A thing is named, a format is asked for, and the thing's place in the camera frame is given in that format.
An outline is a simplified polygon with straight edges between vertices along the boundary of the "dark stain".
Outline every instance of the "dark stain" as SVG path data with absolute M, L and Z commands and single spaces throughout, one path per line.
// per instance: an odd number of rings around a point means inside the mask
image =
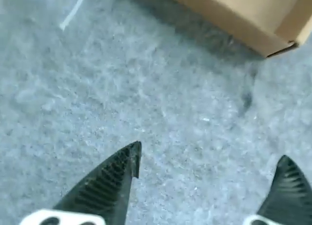
M 247 112 L 248 109 L 253 104 L 253 95 L 250 91 L 242 95 L 242 100 L 243 100 L 243 107 L 244 107 L 244 113 Z

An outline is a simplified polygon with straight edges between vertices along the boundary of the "white cable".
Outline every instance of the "white cable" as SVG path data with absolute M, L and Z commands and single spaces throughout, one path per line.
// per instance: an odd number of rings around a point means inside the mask
M 65 28 L 68 26 L 70 21 L 73 19 L 73 17 L 77 13 L 77 11 L 80 8 L 82 2 L 83 2 L 83 0 L 78 0 L 77 1 L 77 3 L 75 4 L 74 8 L 72 9 L 72 11 L 69 13 L 69 15 L 67 15 L 65 20 L 59 25 L 60 29 L 62 29 L 63 31 L 65 30 Z

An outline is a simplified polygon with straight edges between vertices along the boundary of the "carpet floor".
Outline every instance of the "carpet floor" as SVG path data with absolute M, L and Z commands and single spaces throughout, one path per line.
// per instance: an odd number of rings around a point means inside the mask
M 312 179 L 312 39 L 262 60 L 172 0 L 0 0 L 0 223 L 142 141 L 127 224 L 235 225 Z

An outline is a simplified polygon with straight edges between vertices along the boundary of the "cardboard box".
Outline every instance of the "cardboard box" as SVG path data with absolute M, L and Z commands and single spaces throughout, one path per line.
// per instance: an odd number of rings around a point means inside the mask
M 302 45 L 312 30 L 312 0 L 177 0 L 264 57 Z

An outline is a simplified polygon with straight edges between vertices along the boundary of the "box flap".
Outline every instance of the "box flap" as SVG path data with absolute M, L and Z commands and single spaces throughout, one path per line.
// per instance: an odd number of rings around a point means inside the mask
M 297 0 L 284 18 L 276 34 L 286 41 L 303 44 L 312 30 L 312 0 Z

